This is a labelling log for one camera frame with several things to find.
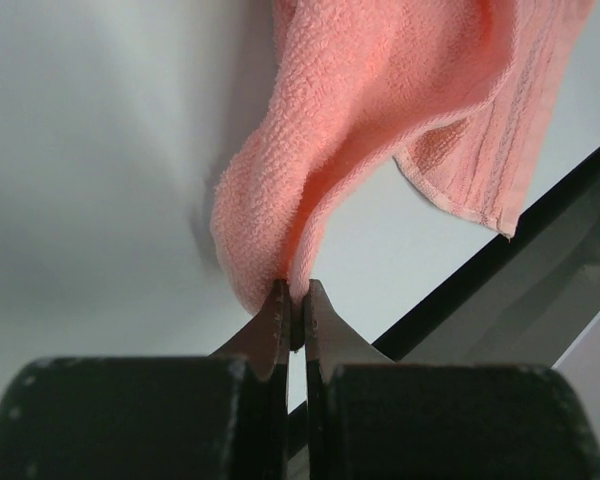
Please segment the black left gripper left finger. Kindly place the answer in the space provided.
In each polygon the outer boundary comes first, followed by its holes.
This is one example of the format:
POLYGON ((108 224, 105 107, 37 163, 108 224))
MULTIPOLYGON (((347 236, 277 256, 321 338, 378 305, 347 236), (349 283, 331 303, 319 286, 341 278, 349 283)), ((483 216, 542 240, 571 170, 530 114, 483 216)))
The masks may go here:
POLYGON ((282 479, 291 300, 208 356, 35 360, 0 400, 0 479, 282 479))

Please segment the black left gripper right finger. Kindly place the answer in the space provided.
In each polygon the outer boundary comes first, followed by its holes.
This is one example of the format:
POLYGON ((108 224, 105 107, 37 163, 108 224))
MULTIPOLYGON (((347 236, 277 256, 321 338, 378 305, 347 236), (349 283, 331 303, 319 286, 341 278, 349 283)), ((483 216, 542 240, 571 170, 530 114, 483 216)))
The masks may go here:
POLYGON ((600 446, 556 371, 397 363, 312 281, 303 301, 314 479, 600 479, 600 446))

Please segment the pink towel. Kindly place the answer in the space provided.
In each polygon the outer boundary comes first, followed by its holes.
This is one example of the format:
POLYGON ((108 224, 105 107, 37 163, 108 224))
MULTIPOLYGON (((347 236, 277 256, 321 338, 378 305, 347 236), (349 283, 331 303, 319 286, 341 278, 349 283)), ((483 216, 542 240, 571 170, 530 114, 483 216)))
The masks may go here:
POLYGON ((268 111, 215 190, 242 306, 301 300, 327 220, 384 161, 440 210, 513 236, 590 1, 276 1, 268 111))

